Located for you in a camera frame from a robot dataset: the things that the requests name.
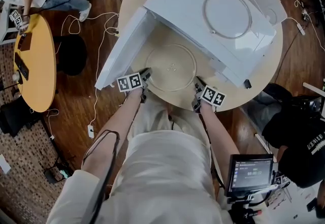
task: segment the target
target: electronic device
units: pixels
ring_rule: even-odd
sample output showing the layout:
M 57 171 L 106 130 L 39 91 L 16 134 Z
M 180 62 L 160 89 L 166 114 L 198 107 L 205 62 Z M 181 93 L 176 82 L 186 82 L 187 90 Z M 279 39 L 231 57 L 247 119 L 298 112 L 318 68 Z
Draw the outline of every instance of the electronic device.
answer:
M 277 25 L 287 18 L 280 0 L 250 0 L 272 25 Z
M 28 51 L 30 50 L 32 33 L 24 33 L 21 35 L 18 42 L 18 50 Z
M 253 217 L 261 210 L 253 210 L 264 202 L 272 190 L 285 188 L 290 180 L 277 172 L 272 154 L 233 154 L 231 155 L 227 184 L 224 190 L 227 202 L 232 204 L 229 214 L 236 224 L 254 224 Z M 253 203 L 254 196 L 267 193 L 266 197 Z
M 24 76 L 24 78 L 28 80 L 29 69 L 27 68 L 24 61 L 20 58 L 17 52 L 15 52 L 15 64 L 17 65 L 20 73 Z
M 216 77 L 237 87 L 249 79 L 276 35 L 249 0 L 147 0 L 121 33 L 96 88 L 123 76 L 160 24 L 194 44 L 207 57 Z
M 267 189 L 272 184 L 273 155 L 231 156 L 227 197 L 242 197 Z

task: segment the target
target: small monitor screen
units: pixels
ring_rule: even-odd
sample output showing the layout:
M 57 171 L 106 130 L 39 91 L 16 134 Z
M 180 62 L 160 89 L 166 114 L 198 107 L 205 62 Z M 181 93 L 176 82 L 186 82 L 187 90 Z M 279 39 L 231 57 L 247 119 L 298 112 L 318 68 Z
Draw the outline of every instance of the small monitor screen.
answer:
M 235 161 L 231 188 L 268 186 L 270 182 L 270 167 L 270 160 Z

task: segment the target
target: round wooden table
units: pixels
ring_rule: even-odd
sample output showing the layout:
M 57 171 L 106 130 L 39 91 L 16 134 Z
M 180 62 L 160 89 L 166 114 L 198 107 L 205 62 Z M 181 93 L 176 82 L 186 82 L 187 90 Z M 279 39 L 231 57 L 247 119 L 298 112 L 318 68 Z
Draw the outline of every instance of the round wooden table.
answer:
M 52 104 L 55 94 L 56 59 L 53 37 L 49 24 L 38 14 L 31 15 L 26 33 L 32 33 L 30 49 L 18 49 L 20 35 L 17 36 L 15 44 L 15 52 L 29 69 L 28 80 L 22 76 L 23 84 L 19 84 L 18 88 L 30 108 L 44 112 Z
M 123 31 L 123 28 L 126 26 L 127 22 L 133 16 L 137 8 L 142 6 L 146 1 L 147 0 L 123 0 L 118 23 L 120 31 Z M 236 87 L 230 82 L 220 82 L 216 77 L 204 78 L 204 81 L 207 84 L 216 87 L 219 91 L 227 95 L 221 108 L 218 108 L 218 111 L 233 109 L 245 104 L 260 93 L 270 82 L 280 62 L 283 43 L 281 24 L 277 25 L 275 29 L 277 34 L 270 46 L 270 50 L 267 52 L 265 57 L 263 57 L 263 60 L 258 64 L 252 75 L 249 77 L 252 88 L 246 89 L 243 86 Z M 139 59 L 136 59 L 131 66 L 134 70 L 138 70 L 141 67 L 139 65 Z M 189 90 L 185 94 L 183 92 L 182 95 L 180 95 L 179 91 L 161 91 L 150 85 L 149 89 L 168 103 L 171 103 L 177 107 L 192 110 L 191 102 L 194 98 L 194 87 L 189 88 Z

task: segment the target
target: sneaker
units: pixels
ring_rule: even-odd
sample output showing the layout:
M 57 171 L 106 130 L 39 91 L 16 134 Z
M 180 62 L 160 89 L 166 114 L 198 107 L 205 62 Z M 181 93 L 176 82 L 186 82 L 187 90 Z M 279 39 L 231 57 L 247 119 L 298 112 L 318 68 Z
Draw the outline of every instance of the sneaker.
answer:
M 84 20 L 87 19 L 90 9 L 91 9 L 91 3 L 89 3 L 89 7 L 86 10 L 80 12 L 80 17 L 79 17 L 80 22 L 83 22 Z

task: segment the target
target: power cord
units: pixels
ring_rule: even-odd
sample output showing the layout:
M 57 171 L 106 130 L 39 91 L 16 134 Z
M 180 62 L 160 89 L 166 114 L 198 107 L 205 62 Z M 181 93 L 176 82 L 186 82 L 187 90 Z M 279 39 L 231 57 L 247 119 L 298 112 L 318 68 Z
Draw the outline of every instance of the power cord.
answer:
M 96 80 L 98 79 L 98 70 L 99 70 L 99 62 L 100 62 L 100 50 L 101 50 L 102 44 L 103 44 L 104 39 L 105 39 L 105 33 L 108 33 L 108 34 L 110 34 L 110 35 L 115 35 L 114 33 L 110 33 L 110 32 L 108 31 L 109 29 L 115 29 L 115 28 L 114 28 L 114 27 L 107 27 L 106 25 L 107 25 L 107 23 L 108 23 L 108 22 L 109 22 L 113 17 L 115 17 L 115 16 L 118 17 L 119 14 L 114 13 L 114 12 L 108 12 L 108 13 L 100 14 L 100 15 L 98 15 L 98 16 L 96 16 L 96 17 L 93 17 L 93 18 L 87 18 L 88 20 L 95 20 L 95 19 L 99 18 L 100 16 L 102 16 L 102 15 L 107 15 L 107 14 L 111 14 L 112 16 L 111 16 L 111 17 L 110 17 L 110 18 L 105 22 L 105 24 L 104 24 L 104 29 L 105 29 L 105 30 L 104 30 L 104 32 L 103 32 L 103 38 L 102 38 L 101 44 L 100 44 L 100 46 L 99 46 L 99 48 L 98 48 L 98 55 L 97 55 L 97 69 L 96 69 L 96 76 L 95 76 Z M 77 35 L 77 34 L 79 34 L 80 31 L 81 31 L 79 19 L 78 19 L 77 17 L 72 16 L 72 15 L 68 15 L 68 16 L 65 18 L 65 20 L 63 21 L 62 28 L 61 28 L 61 36 L 62 36 L 62 33 L 63 33 L 63 26 L 64 26 L 64 23 L 66 22 L 66 20 L 67 20 L 68 17 L 73 17 L 73 19 L 74 19 L 74 20 L 71 22 L 70 26 L 69 26 L 69 33 L 72 34 L 72 35 Z M 76 32 L 76 33 L 72 33 L 72 32 L 70 31 L 70 29 L 71 29 L 72 24 L 73 24 L 75 21 L 78 22 L 79 30 L 78 30 L 78 32 Z M 57 51 L 55 52 L 55 54 L 57 54 L 57 53 L 59 52 L 60 46 L 61 46 L 61 43 L 60 43 L 60 45 L 59 45 Z M 95 101 L 94 106 L 93 106 L 93 109 L 94 109 L 94 118 L 93 118 L 93 120 L 92 120 L 92 121 L 89 123 L 89 125 L 88 125 L 88 127 L 91 127 L 91 128 L 89 129 L 89 131 L 91 131 L 91 132 L 93 132 L 93 133 L 95 133 L 95 132 L 94 132 L 93 127 L 92 127 L 91 124 L 96 120 L 96 105 L 97 105 L 97 102 L 98 102 L 97 88 L 95 88 L 95 96 L 96 96 L 96 101 Z
M 315 27 L 314 27 L 314 24 L 313 24 L 313 22 L 312 22 L 312 20 L 311 20 L 311 18 L 310 18 L 310 16 L 309 16 L 309 14 L 308 14 L 308 12 L 306 11 L 306 9 L 305 9 L 305 7 L 304 7 L 304 5 L 302 5 L 302 2 L 301 1 L 299 1 L 299 0 L 295 0 L 295 7 L 298 7 L 298 6 L 301 6 L 301 8 L 303 9 L 303 11 L 302 11 L 302 15 L 304 16 L 304 17 L 308 17 L 308 20 L 309 20 L 309 22 L 311 23 L 311 25 L 313 26 L 313 29 L 314 29 L 314 32 L 315 32 L 315 34 L 316 34 L 316 37 L 317 37 L 317 39 L 318 39 L 318 42 L 319 42 L 319 45 L 320 45 L 320 47 L 325 51 L 325 48 L 322 46 L 322 44 L 321 44 L 321 42 L 320 42 L 320 39 L 319 39 L 319 37 L 318 37 L 318 34 L 317 34 L 317 32 L 316 32 L 316 29 L 315 29 Z M 298 29 L 301 31 L 301 28 L 302 28 L 302 26 L 294 19 L 294 18 L 292 18 L 292 17 L 288 17 L 288 19 L 292 19 L 292 20 L 294 20 L 296 23 L 297 23 L 297 27 L 298 27 Z
M 293 45 L 295 39 L 297 38 L 299 32 L 300 32 L 300 31 L 298 31 L 298 32 L 296 33 L 296 35 L 295 35 L 295 37 L 293 38 L 293 40 L 291 41 L 289 47 L 288 47 L 287 50 L 285 51 L 284 57 L 283 57 L 283 59 L 282 59 L 282 62 L 281 62 L 281 64 L 280 64 L 280 67 L 279 67 L 279 70 L 278 70 L 278 75 L 276 76 L 274 83 L 276 83 L 276 81 L 277 81 L 277 79 L 278 79 L 278 77 L 279 77 L 279 74 L 280 74 L 280 71 L 281 71 L 281 68 L 282 68 L 283 62 L 284 62 L 284 60 L 285 60 L 285 58 L 286 58 L 286 55 L 288 54 L 288 52 L 289 52 L 291 46 Z
M 55 110 L 57 112 L 57 114 L 55 114 L 55 115 L 49 115 L 50 111 L 52 111 L 52 110 Z M 46 117 L 48 117 L 48 121 L 49 121 L 50 133 L 51 133 L 51 136 L 53 136 L 53 134 L 52 134 L 52 128 L 51 128 L 51 123 L 50 123 L 50 118 L 51 118 L 51 116 L 57 116 L 57 115 L 59 115 L 59 110 L 56 109 L 56 108 L 53 108 L 53 109 L 48 109 L 46 111 L 47 111 Z
M 106 186 L 107 186 L 107 183 L 109 181 L 109 178 L 112 175 L 113 167 L 115 165 L 116 155 L 117 155 L 117 146 L 118 146 L 118 143 L 119 143 L 119 140 L 120 140 L 119 133 L 116 132 L 116 131 L 104 130 L 102 135 L 87 150 L 87 152 L 85 153 L 84 158 L 82 160 L 82 165 L 83 165 L 83 162 L 86 160 L 86 158 L 96 149 L 96 147 L 99 145 L 99 143 L 110 133 L 113 133 L 113 134 L 116 135 L 116 140 L 115 140 L 114 147 L 113 147 L 112 161 L 111 161 L 111 164 L 110 164 L 110 166 L 108 168 L 108 171 L 107 171 L 106 175 L 104 176 L 103 180 L 100 181 L 102 186 L 100 187 L 99 190 L 96 189 L 95 193 L 93 194 L 94 198 L 96 198 L 95 204 L 94 205 L 88 205 L 88 207 L 90 207 L 90 209 L 91 209 L 91 216 L 87 215 L 87 212 L 88 212 L 88 208 L 87 208 L 86 211 L 85 211 L 86 213 L 85 213 L 85 215 L 83 216 L 83 218 L 81 220 L 81 223 L 94 224 L 96 219 L 97 219 L 97 216 L 98 216 L 99 211 L 101 209 L 101 205 L 102 205 L 102 203 L 104 201 Z

